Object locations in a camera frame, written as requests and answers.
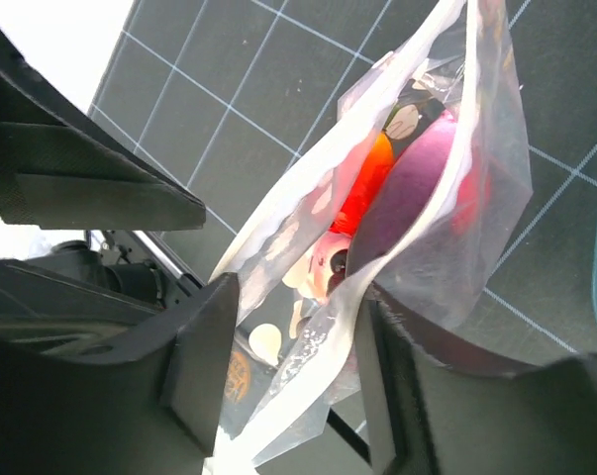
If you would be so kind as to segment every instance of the white surface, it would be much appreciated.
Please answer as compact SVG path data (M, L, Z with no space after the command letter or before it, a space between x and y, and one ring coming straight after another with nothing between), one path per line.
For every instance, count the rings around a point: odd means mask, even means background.
M0 0L0 28L31 67L86 113L132 5L133 0ZM7 226L0 219L0 258L27 258L39 236L38 227ZM51 238L56 236L75 235Z

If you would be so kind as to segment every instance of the orange sticker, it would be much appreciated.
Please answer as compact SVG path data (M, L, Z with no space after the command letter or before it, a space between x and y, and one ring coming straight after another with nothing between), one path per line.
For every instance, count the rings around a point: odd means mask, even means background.
M250 379L248 360L238 351L233 351L224 389L226 399L235 404L239 403L249 391Z

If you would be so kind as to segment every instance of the clear plastic pouch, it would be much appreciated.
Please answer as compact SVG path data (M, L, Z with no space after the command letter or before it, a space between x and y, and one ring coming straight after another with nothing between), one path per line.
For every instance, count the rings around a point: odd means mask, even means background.
M224 408L213 473L235 473L228 467L236 461L252 468L318 435L329 405L357 390L349 356L359 303L373 280L446 328L461 323L482 292L532 193L499 0L466 6L464 0L440 0L411 39L341 98L338 123L265 196L213 277L239 274L242 325L327 232L376 138L397 118L397 107L419 105L405 103L413 90L426 90L429 100L442 104L439 117L403 146L350 243L347 277L315 307L278 368L257 379L266 389L252 397L255 407L250 401L239 408L238 428L229 423L235 408ZM428 134L445 140L429 146L434 138ZM442 166L415 181L411 166L429 149L443 151ZM402 194L402 188L419 193ZM235 351L245 346L236 341Z

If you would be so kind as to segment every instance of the cutting mat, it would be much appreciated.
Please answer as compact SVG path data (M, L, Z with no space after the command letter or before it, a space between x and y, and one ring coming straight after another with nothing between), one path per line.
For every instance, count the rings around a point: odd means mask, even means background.
M273 183L334 124L337 99L413 35L435 4L136 2L91 114L208 205L203 231L163 236L200 279L209 277ZM457 332L508 356L544 363L597 350L591 304L597 0L509 0L507 10L535 193L474 313ZM290 312L276 304L282 296L272 295L271 302L270 312ZM338 410L365 435L359 396ZM320 443L287 456L312 453ZM324 468L330 458L310 455L302 463L312 468L285 467L282 473L350 473L338 461ZM261 471L281 473L279 463L285 462L274 460ZM367 473L351 465L352 473Z

